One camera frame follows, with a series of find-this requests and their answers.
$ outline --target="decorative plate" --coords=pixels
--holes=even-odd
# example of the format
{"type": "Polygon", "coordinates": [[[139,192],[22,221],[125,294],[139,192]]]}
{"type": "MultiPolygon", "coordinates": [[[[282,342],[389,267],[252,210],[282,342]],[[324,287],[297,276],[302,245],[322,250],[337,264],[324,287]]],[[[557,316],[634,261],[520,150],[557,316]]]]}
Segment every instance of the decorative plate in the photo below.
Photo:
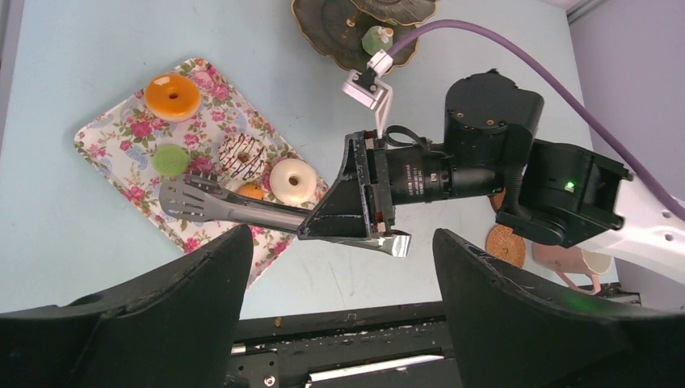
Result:
{"type": "MultiPolygon", "coordinates": [[[[184,252],[202,247],[236,224],[232,222],[193,223],[166,215],[159,207],[161,177],[152,166],[152,155],[159,146],[175,144],[191,157],[190,170],[214,172],[221,182],[235,190],[245,182],[223,176],[218,149],[229,133],[243,132],[259,139],[268,149],[268,163],[255,180],[271,193],[271,168],[286,158],[300,155],[275,131],[274,127],[248,103],[233,85],[208,61],[193,58],[172,72],[189,77],[200,88],[202,104],[189,120],[170,123],[155,117],[145,106],[143,90],[103,113],[78,130],[76,150],[107,179],[132,205],[184,252]]],[[[312,209],[328,186],[318,176],[317,190],[301,207],[312,209]]],[[[253,265],[248,285],[262,274],[295,239],[293,234],[251,227],[254,244],[253,265]]]]}
{"type": "Polygon", "coordinates": [[[435,14],[438,0],[351,0],[357,8],[384,22],[410,26],[435,14]]]}
{"type": "MultiPolygon", "coordinates": [[[[293,0],[292,14],[314,49],[333,58],[345,70],[366,70],[371,56],[364,51],[362,38],[369,28],[392,28],[396,42],[416,29],[416,26],[392,25],[376,20],[357,9],[350,0],[293,0]]],[[[407,64],[416,52],[416,44],[415,40],[397,53],[393,68],[407,64]]]]}

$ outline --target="white donut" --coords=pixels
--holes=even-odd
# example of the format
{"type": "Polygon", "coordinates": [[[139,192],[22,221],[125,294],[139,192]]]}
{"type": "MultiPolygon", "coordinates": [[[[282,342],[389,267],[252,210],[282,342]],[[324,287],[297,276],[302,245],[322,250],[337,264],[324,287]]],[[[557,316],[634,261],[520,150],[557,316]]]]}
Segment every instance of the white donut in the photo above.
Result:
{"type": "Polygon", "coordinates": [[[317,189],[317,173],[300,159],[278,162],[269,178],[271,192],[286,205],[299,205],[309,200],[317,189]]]}

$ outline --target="silver tongs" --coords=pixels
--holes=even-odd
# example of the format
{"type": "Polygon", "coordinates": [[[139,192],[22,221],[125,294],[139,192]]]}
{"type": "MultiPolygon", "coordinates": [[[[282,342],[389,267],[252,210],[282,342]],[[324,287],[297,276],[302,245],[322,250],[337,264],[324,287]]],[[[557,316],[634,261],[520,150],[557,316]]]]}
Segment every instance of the silver tongs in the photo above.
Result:
{"type": "MultiPolygon", "coordinates": [[[[241,196],[223,188],[215,175],[180,175],[162,183],[159,204],[164,213],[193,222],[232,221],[262,228],[297,234],[298,227],[310,210],[274,204],[241,196]]],[[[399,231],[365,240],[324,238],[339,243],[381,251],[395,257],[406,257],[411,235],[399,231]]]]}

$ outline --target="camera lens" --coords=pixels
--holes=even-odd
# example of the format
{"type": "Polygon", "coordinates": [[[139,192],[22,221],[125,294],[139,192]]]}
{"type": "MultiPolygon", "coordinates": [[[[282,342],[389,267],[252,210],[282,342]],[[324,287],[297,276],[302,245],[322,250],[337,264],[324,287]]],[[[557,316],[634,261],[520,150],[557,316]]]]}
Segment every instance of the camera lens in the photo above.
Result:
{"type": "Polygon", "coordinates": [[[460,167],[418,145],[387,151],[393,205],[488,196],[503,185],[487,167],[460,167]]]}
{"type": "Polygon", "coordinates": [[[415,145],[387,151],[390,194],[393,205],[447,199],[450,175],[438,154],[415,145]]]}

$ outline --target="floral tray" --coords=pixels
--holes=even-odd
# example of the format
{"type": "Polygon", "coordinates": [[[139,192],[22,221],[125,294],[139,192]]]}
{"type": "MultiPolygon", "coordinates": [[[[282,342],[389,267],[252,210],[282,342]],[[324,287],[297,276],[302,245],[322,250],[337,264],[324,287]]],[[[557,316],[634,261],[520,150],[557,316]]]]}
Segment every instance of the floral tray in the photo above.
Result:
{"type": "MultiPolygon", "coordinates": [[[[142,99],[143,90],[122,101],[85,127],[74,138],[77,151],[124,195],[144,216],[184,252],[189,253],[236,224],[224,221],[194,223],[166,215],[159,206],[162,178],[152,167],[151,157],[159,146],[176,144],[191,156],[189,170],[213,172],[228,189],[245,182],[224,177],[217,152],[227,134],[244,132],[259,139],[267,148],[268,164],[256,182],[267,199],[278,202],[271,193],[271,168],[285,158],[300,155],[245,101],[233,85],[208,61],[193,58],[172,72],[189,77],[200,88],[202,104],[191,119],[169,123],[155,117],[142,99]]],[[[301,205],[311,209],[324,196],[328,186],[319,176],[317,190],[301,205]]],[[[254,244],[253,266],[248,286],[287,248],[292,234],[251,227],[254,244]]]]}

